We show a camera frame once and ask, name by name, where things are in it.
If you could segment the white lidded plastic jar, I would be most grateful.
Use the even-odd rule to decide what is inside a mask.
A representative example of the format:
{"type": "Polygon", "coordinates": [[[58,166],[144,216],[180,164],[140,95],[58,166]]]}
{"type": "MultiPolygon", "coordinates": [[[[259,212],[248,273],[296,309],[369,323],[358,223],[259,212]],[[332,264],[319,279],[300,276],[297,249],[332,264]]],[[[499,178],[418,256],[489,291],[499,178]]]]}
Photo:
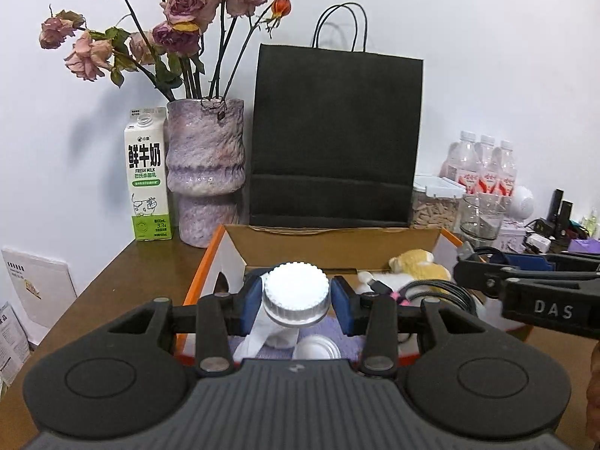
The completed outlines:
{"type": "Polygon", "coordinates": [[[330,281],[320,268],[287,262],[263,274],[262,305],[271,320],[301,328],[320,322],[330,309],[330,281]]]}

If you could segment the white floral tin box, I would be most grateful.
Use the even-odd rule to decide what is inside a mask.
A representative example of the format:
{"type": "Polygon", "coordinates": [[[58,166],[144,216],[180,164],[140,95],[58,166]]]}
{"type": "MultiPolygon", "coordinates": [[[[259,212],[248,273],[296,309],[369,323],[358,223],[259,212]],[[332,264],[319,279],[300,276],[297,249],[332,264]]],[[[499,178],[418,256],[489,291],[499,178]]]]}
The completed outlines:
{"type": "Polygon", "coordinates": [[[492,246],[502,252],[523,253],[526,232],[524,225],[512,222],[504,223],[492,246]]]}

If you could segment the small white mouse toy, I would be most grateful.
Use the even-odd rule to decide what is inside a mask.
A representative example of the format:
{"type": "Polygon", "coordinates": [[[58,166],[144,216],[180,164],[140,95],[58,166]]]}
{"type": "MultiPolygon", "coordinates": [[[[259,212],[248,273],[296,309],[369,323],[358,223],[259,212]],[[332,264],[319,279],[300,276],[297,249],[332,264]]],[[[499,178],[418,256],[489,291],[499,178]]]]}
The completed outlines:
{"type": "Polygon", "coordinates": [[[356,288],[356,293],[358,295],[367,293],[389,295],[401,306],[410,305],[410,302],[401,293],[401,290],[407,284],[414,281],[411,275],[407,273],[359,271],[357,278],[359,285],[356,288]]]}

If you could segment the purple towel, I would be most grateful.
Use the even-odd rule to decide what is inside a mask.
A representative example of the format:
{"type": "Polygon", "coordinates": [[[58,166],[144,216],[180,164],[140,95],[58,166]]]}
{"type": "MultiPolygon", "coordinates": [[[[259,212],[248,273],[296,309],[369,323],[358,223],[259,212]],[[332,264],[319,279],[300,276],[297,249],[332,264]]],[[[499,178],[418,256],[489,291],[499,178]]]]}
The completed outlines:
{"type": "MultiPolygon", "coordinates": [[[[342,354],[341,359],[348,359],[354,362],[358,360],[358,356],[361,353],[364,344],[364,337],[348,337],[347,335],[342,334],[342,330],[337,319],[332,317],[325,317],[315,325],[299,328],[299,337],[297,344],[302,338],[313,334],[323,335],[333,340],[334,343],[337,344],[337,347],[340,349],[340,353],[342,354]]],[[[236,347],[238,347],[238,345],[241,344],[244,337],[245,336],[237,335],[231,335],[229,337],[229,345],[232,350],[232,354],[234,353],[236,347]]],[[[260,350],[259,354],[256,356],[256,359],[293,360],[292,354],[294,348],[275,349],[267,347],[265,345],[260,350]]]]}

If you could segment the empty clear glass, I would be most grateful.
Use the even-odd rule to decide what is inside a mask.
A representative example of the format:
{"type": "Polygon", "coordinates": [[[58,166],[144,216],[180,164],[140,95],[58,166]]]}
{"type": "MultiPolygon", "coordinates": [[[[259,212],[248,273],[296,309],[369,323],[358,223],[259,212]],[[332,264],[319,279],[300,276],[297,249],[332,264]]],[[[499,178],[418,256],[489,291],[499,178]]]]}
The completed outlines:
{"type": "Polygon", "coordinates": [[[460,201],[457,233],[476,247],[491,246],[500,234],[507,213],[506,198],[476,193],[460,201]]]}

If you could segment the red orange cardboard box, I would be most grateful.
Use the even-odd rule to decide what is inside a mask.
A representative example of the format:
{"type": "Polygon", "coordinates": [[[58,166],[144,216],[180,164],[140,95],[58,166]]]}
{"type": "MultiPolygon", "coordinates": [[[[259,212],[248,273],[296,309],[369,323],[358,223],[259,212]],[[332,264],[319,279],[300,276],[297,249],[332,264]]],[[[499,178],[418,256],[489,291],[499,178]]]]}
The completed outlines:
{"type": "Polygon", "coordinates": [[[446,229],[268,229],[251,225],[221,225],[204,253],[184,299],[194,305],[211,294],[219,275],[230,293],[240,291],[245,274],[285,262],[307,262],[330,278],[344,276],[359,288],[359,271],[386,272],[390,258],[422,249],[434,261],[453,270],[462,241],[446,229]]]}

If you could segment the yellow white plush toy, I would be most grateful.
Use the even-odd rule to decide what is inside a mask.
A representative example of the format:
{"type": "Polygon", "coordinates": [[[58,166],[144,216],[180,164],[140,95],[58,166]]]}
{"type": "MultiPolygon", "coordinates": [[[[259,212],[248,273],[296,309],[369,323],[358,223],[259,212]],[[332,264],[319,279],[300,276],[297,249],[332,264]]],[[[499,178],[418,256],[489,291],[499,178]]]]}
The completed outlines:
{"type": "Polygon", "coordinates": [[[394,273],[410,275],[414,281],[451,281],[450,271],[441,264],[437,264],[431,252],[423,249],[413,249],[388,261],[390,270],[394,273]]]}

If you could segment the white round speaker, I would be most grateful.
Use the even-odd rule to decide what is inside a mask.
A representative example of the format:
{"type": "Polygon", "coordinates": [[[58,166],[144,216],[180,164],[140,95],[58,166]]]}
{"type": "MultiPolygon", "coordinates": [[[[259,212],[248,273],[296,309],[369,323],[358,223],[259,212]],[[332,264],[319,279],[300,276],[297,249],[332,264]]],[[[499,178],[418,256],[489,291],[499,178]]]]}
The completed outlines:
{"type": "Polygon", "coordinates": [[[519,222],[531,218],[535,210],[535,199],[532,191],[525,186],[514,187],[510,196],[507,215],[519,222]]]}

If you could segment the small white round lid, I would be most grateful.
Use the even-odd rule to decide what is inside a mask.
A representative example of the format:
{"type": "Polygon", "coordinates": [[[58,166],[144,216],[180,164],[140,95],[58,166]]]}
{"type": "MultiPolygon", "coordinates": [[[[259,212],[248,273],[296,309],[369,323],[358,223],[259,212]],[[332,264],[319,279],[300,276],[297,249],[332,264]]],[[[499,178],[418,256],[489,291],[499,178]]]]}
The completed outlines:
{"type": "Polygon", "coordinates": [[[293,360],[337,360],[342,357],[337,344],[330,338],[313,334],[302,338],[295,346],[293,360]]]}

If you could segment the clear container with pellets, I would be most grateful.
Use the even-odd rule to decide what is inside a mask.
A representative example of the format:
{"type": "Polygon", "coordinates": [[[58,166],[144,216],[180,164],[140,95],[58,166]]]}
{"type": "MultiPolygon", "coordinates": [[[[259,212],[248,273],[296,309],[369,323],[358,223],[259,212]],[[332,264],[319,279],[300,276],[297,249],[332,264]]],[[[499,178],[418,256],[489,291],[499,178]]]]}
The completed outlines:
{"type": "Polygon", "coordinates": [[[417,174],[413,182],[411,227],[451,230],[466,187],[447,178],[417,174]]]}

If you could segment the middle water bottle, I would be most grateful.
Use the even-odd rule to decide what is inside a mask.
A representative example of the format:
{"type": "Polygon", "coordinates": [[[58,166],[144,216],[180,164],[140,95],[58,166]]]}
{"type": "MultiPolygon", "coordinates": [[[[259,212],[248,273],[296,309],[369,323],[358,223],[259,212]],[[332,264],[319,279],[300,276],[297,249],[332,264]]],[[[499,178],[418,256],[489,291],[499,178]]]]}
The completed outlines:
{"type": "Polygon", "coordinates": [[[482,134],[475,143],[475,152],[478,156],[478,180],[476,191],[492,194],[497,182],[497,169],[494,159],[495,139],[482,134]]]}

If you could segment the water bottle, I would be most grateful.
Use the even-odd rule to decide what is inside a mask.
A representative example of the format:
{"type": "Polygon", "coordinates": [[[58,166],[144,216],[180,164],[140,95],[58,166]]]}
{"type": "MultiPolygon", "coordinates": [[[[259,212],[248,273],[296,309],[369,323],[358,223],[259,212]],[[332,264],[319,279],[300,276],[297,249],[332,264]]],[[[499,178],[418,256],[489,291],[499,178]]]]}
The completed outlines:
{"type": "Polygon", "coordinates": [[[475,143],[475,152],[478,156],[478,180],[476,191],[492,194],[497,182],[497,169],[494,159],[495,139],[482,134],[475,143]]]}
{"type": "Polygon", "coordinates": [[[498,194],[510,197],[513,195],[517,168],[515,164],[514,145],[508,140],[502,140],[500,147],[494,151],[496,165],[496,187],[498,194]]]}
{"type": "Polygon", "coordinates": [[[476,134],[460,132],[460,140],[450,145],[447,158],[443,162],[440,176],[470,188],[477,182],[479,157],[475,150],[476,134]]]}

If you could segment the right water bottle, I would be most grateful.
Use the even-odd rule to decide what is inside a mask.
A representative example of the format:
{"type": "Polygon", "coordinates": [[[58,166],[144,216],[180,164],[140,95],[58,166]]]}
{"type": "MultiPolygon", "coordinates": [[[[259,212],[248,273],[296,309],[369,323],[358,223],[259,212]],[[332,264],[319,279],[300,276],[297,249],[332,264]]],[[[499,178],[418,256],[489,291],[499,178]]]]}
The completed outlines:
{"type": "Polygon", "coordinates": [[[494,151],[496,165],[496,187],[498,194],[510,197],[513,195],[517,168],[515,164],[514,145],[508,140],[502,140],[500,147],[494,151]]]}

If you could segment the left water bottle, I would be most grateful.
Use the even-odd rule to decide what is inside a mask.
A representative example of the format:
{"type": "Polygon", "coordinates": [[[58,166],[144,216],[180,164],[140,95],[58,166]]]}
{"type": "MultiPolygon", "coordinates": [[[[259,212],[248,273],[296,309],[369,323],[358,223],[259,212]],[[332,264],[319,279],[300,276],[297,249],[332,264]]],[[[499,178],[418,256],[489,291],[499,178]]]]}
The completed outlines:
{"type": "Polygon", "coordinates": [[[460,140],[450,145],[447,158],[443,162],[440,176],[470,188],[477,182],[479,157],[475,150],[476,134],[460,132],[460,140]]]}

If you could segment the purple ceramic vase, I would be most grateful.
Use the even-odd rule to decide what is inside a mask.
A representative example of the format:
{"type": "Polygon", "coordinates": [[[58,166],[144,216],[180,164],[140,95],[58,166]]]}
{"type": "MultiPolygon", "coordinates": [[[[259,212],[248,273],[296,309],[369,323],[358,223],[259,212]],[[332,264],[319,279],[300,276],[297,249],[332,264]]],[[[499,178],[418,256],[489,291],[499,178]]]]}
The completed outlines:
{"type": "Polygon", "coordinates": [[[167,185],[176,197],[179,237],[205,248],[217,227],[239,221],[244,102],[174,100],[167,111],[167,185]]]}

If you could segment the black paper shopping bag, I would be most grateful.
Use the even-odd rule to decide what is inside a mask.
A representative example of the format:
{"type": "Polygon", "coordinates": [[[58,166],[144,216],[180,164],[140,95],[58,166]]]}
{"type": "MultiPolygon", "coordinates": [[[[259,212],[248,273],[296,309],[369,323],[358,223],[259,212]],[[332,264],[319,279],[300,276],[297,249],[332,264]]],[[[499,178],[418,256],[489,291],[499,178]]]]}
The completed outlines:
{"type": "Polygon", "coordinates": [[[406,227],[424,62],[263,45],[254,92],[249,222],[261,227],[406,227]]]}

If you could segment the white green milk carton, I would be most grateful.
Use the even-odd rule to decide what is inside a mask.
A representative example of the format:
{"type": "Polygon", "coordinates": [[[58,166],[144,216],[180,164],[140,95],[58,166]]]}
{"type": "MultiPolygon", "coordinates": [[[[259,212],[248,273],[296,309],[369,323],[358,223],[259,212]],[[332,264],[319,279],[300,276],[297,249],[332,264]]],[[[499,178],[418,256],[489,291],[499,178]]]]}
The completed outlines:
{"type": "Polygon", "coordinates": [[[136,241],[172,239],[167,189],[165,107],[132,110],[124,129],[131,219],[136,241]]]}

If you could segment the blue white leaflets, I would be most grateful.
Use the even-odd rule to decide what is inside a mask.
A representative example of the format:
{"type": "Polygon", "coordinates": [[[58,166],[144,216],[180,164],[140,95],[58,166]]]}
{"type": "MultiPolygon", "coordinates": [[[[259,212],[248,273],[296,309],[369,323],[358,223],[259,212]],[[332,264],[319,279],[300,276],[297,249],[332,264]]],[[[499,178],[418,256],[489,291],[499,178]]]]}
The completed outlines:
{"type": "Polygon", "coordinates": [[[20,325],[9,303],[1,306],[0,312],[0,370],[1,380],[13,384],[17,374],[30,357],[27,334],[20,325]]]}

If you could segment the dried pink rose bouquet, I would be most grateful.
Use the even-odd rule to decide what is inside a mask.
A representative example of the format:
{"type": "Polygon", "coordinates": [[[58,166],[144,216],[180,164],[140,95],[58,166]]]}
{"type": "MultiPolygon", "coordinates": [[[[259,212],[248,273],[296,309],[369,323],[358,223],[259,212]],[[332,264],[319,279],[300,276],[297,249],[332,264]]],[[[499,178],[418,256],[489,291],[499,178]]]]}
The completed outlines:
{"type": "Polygon", "coordinates": [[[93,83],[109,77],[122,86],[126,73],[140,72],[168,101],[183,89],[193,100],[226,100],[233,80],[224,78],[223,62],[238,23],[246,36],[272,33],[292,11],[291,0],[160,0],[163,21],[151,30],[138,24],[128,31],[115,24],[92,30],[77,12],[51,12],[40,25],[39,45],[56,50],[72,44],[64,65],[93,83]]]}

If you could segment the white booklet against wall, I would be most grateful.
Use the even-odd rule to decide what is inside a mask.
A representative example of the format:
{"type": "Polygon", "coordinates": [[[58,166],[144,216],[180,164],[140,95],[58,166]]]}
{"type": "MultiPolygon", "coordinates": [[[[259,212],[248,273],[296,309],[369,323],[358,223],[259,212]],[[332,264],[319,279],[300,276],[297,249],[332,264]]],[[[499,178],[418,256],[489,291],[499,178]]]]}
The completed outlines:
{"type": "Polygon", "coordinates": [[[68,264],[9,248],[2,257],[24,312],[21,324],[39,345],[77,299],[68,264]]]}

